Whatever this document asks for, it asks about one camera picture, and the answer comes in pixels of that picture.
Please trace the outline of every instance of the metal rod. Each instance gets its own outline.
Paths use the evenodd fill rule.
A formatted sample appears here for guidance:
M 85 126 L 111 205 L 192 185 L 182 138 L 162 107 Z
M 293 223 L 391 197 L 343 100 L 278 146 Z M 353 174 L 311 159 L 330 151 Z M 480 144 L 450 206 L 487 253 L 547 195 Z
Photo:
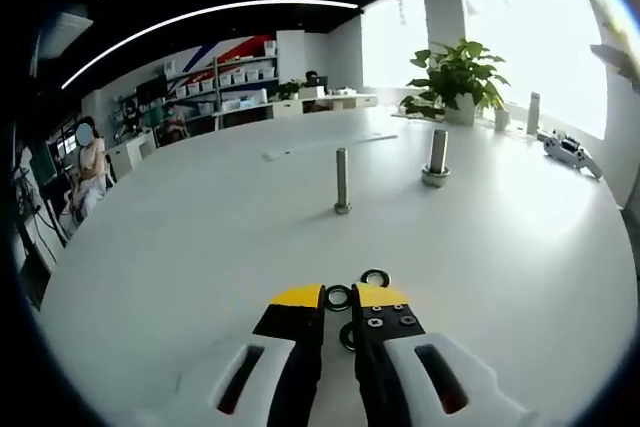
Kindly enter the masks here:
M 336 150 L 336 169 L 338 178 L 338 202 L 334 206 L 334 210 L 338 214 L 346 214 L 351 210 L 349 204 L 349 193 L 347 184 L 347 149 L 339 148 Z
M 442 174 L 445 170 L 445 158 L 447 155 L 447 137 L 446 130 L 437 129 L 433 132 L 433 141 L 431 142 L 431 161 L 429 170 L 435 174 Z

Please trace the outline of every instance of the table surface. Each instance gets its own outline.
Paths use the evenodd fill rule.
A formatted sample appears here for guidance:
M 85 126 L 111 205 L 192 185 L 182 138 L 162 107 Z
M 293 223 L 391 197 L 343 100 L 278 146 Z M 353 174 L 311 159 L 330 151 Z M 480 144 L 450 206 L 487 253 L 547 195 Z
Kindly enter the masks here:
M 559 420 L 581 412 L 633 336 L 628 237 L 605 182 L 479 126 L 386 108 L 258 122 L 154 152 L 59 258 L 41 311 L 50 346 L 101 412 L 162 404 L 181 371 L 253 329 L 295 285 L 387 271 L 427 331 L 483 359 L 502 390 Z M 434 128 L 448 184 L 420 181 Z M 354 143 L 372 134 L 397 138 Z M 337 216 L 335 148 L 348 147 L 353 210 Z M 265 160 L 277 151 L 291 155 Z M 326 316 L 310 426 L 366 425 L 349 312 Z

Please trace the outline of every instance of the bolt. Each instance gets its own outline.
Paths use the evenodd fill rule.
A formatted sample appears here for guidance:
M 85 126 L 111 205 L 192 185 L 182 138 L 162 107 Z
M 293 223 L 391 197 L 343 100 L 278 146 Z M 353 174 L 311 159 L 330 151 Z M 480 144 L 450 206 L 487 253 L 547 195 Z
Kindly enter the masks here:
M 382 327 L 383 324 L 384 322 L 382 321 L 382 319 L 373 318 L 373 319 L 367 320 L 367 325 L 369 327 L 378 328 L 378 327 Z
M 413 317 L 412 315 L 405 315 L 404 317 L 400 318 L 400 323 L 402 325 L 406 325 L 407 327 L 415 324 L 416 322 L 417 322 L 416 318 Z
M 348 214 L 351 210 L 347 191 L 347 149 L 336 150 L 336 168 L 338 174 L 338 202 L 333 206 L 336 214 Z

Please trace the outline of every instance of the white table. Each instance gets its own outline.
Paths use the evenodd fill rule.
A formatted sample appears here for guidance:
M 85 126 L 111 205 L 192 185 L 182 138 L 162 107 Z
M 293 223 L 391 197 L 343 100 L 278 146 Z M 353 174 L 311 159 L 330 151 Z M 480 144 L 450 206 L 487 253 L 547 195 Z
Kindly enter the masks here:
M 482 358 L 523 406 L 560 420 L 586 407 L 636 320 L 631 248 L 607 185 L 540 143 L 448 126 L 452 174 L 434 190 L 420 167 L 442 126 L 390 114 L 222 130 L 158 150 L 119 182 L 60 256 L 42 306 L 82 395 L 102 412 L 162 403 L 195 357 L 252 330 L 278 292 L 380 268 L 427 331 Z M 372 133 L 398 138 L 349 145 Z M 346 216 L 332 211 L 339 145 Z M 278 150 L 292 154 L 264 160 Z M 338 343 L 349 315 L 327 313 L 311 426 L 365 425 L 353 355 Z

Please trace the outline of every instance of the potted plant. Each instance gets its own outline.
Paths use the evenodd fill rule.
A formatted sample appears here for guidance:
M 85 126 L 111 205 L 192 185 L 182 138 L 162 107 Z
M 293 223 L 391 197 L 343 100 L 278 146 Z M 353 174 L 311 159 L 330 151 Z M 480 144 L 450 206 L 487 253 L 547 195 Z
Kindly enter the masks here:
M 304 87 L 304 85 L 305 83 L 302 80 L 290 80 L 289 82 L 278 85 L 274 93 L 280 100 L 297 99 L 298 92 L 300 92 L 300 89 Z
M 435 45 L 444 52 L 420 50 L 410 60 L 426 70 L 427 78 L 409 82 L 408 85 L 425 90 L 402 100 L 407 113 L 420 112 L 431 118 L 444 115 L 452 123 L 473 125 L 476 108 L 504 110 L 504 101 L 493 81 L 506 85 L 509 82 L 489 63 L 504 62 L 502 57 L 491 55 L 481 43 L 466 39 L 460 39 L 455 48 Z

